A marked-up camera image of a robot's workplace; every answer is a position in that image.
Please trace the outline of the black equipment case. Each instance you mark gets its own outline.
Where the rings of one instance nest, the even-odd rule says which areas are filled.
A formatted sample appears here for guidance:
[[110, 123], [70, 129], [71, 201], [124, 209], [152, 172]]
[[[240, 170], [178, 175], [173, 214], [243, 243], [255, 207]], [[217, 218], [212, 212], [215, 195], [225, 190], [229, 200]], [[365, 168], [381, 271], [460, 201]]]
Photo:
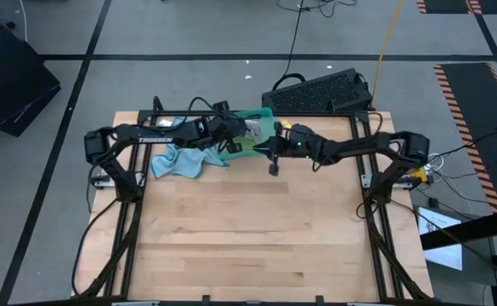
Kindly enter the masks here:
[[19, 137], [60, 89], [42, 56], [0, 25], [0, 131]]

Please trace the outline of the light blue microfiber towel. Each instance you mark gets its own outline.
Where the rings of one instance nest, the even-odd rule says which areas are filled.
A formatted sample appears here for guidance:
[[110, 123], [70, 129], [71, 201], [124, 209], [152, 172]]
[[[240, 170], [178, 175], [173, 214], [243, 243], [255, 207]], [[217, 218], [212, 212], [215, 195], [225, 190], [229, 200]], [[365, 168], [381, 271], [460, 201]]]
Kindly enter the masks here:
[[217, 167], [229, 165], [219, 156], [217, 146], [200, 150], [167, 144], [165, 153], [153, 157], [151, 170], [156, 179], [168, 174], [197, 179], [206, 164]]

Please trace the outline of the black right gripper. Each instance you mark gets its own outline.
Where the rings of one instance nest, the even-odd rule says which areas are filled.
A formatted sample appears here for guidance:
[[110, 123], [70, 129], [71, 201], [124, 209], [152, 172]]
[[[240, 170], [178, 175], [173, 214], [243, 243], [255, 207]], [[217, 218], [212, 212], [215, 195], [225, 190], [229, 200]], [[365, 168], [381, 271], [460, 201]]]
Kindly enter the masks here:
[[279, 157], [316, 158], [318, 156], [319, 136], [308, 126], [296, 123], [286, 127], [280, 122], [275, 122], [274, 131], [274, 136], [253, 146], [254, 151], [271, 156], [268, 168], [270, 175], [279, 175]]

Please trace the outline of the black perforated computer case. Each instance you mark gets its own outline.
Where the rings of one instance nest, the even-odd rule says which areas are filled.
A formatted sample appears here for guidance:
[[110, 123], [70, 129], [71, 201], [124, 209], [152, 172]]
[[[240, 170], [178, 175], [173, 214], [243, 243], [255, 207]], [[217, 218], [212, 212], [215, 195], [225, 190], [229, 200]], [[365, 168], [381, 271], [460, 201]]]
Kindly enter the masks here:
[[310, 80], [285, 74], [262, 94], [262, 107], [278, 112], [366, 111], [371, 102], [368, 83], [354, 68]]

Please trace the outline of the black aluminium table frame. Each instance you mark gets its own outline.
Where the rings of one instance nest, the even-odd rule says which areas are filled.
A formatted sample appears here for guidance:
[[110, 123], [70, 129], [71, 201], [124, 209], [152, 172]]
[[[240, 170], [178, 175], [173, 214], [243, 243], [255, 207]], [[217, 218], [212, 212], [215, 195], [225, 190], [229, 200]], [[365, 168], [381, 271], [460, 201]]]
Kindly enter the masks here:
[[249, 157], [206, 166], [199, 178], [149, 178], [139, 204], [114, 190], [94, 198], [74, 284], [87, 294], [114, 247], [131, 239], [102, 293], [129, 300], [213, 303], [378, 302], [407, 297], [378, 245], [384, 242], [425, 293], [432, 285], [409, 193], [364, 218], [364, 170], [385, 156], [312, 169], [308, 159]]

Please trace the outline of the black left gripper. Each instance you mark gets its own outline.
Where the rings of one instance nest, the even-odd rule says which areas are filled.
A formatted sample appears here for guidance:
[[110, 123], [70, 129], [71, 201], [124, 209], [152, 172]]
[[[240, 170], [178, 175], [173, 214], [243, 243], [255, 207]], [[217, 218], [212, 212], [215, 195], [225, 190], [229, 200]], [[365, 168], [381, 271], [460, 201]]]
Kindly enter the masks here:
[[229, 116], [229, 103], [227, 100], [219, 101], [212, 105], [215, 116], [207, 121], [207, 126], [212, 136], [208, 148], [226, 143], [229, 154], [243, 151], [241, 143], [235, 143], [234, 138], [245, 134], [247, 127], [245, 120], [240, 117]]

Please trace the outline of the light grey tagged towel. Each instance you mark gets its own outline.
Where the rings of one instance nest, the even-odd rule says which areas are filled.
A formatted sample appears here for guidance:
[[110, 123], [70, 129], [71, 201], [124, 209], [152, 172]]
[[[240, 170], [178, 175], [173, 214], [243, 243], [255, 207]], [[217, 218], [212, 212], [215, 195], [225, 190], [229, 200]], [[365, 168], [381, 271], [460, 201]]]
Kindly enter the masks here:
[[256, 119], [245, 120], [245, 125], [246, 125], [246, 131], [244, 133], [244, 137], [247, 139], [258, 141], [261, 136], [260, 121]]

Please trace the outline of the white paper sheet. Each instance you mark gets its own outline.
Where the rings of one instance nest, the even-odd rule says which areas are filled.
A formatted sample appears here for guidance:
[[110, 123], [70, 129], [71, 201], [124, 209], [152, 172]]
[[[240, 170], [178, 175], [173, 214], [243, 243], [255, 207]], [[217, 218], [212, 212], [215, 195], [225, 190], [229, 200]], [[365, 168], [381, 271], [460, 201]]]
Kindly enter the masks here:
[[[420, 235], [458, 224], [461, 224], [459, 219], [451, 218], [424, 207], [418, 209], [418, 229]], [[463, 270], [463, 251], [462, 246], [459, 244], [424, 251], [424, 256], [426, 261], [431, 263], [440, 264], [459, 271]]]

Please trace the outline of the teal translucent plastic bin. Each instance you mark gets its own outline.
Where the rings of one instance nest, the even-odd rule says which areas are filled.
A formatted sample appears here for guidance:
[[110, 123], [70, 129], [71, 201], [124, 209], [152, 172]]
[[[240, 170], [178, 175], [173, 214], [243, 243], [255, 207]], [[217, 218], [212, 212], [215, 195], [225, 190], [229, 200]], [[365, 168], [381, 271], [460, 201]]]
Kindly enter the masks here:
[[261, 136], [258, 141], [247, 139], [244, 136], [234, 138], [235, 143], [241, 143], [243, 151], [236, 154], [229, 154], [226, 149], [219, 153], [219, 157], [224, 160], [233, 160], [247, 157], [264, 157], [264, 155], [253, 150], [254, 145], [258, 145], [266, 141], [269, 137], [274, 136], [274, 115], [270, 108], [263, 107], [253, 110], [239, 110], [234, 112], [235, 115], [243, 117], [246, 120], [259, 120], [261, 125]]

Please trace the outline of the wide hazard striped mat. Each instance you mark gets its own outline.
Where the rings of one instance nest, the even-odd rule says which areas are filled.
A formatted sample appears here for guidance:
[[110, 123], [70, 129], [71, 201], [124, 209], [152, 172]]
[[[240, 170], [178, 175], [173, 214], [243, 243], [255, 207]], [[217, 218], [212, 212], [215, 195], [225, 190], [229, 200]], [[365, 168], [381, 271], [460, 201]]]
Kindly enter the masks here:
[[437, 64], [433, 70], [486, 202], [497, 213], [497, 72], [483, 62]]

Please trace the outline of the narrow hazard striped mat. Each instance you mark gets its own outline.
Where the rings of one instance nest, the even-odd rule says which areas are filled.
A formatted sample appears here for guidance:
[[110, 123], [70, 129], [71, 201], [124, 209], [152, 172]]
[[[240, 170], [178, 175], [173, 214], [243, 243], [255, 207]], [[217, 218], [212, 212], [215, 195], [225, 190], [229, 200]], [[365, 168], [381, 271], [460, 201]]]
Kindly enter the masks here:
[[497, 14], [497, 0], [415, 0], [423, 14]]

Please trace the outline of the black metal beam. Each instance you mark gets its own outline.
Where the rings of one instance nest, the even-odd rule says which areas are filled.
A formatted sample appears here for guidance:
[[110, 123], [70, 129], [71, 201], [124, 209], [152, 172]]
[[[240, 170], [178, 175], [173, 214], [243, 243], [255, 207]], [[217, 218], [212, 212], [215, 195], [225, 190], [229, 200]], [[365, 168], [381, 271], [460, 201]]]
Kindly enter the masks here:
[[423, 234], [421, 245], [425, 251], [494, 236], [497, 236], [497, 213]]

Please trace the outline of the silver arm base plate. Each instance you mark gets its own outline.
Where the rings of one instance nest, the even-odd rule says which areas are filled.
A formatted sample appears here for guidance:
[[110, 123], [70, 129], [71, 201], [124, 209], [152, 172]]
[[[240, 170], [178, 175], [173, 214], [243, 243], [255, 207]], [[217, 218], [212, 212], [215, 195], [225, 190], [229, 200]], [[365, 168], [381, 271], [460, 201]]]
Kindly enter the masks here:
[[[371, 174], [363, 174], [360, 176], [361, 183], [364, 188], [369, 188], [372, 181]], [[393, 184], [394, 189], [410, 190], [415, 187], [415, 179], [411, 177], [402, 177]]]
[[114, 187], [114, 181], [105, 174], [99, 174], [96, 176], [92, 176], [90, 178], [90, 184], [97, 190], [102, 190], [103, 188]]

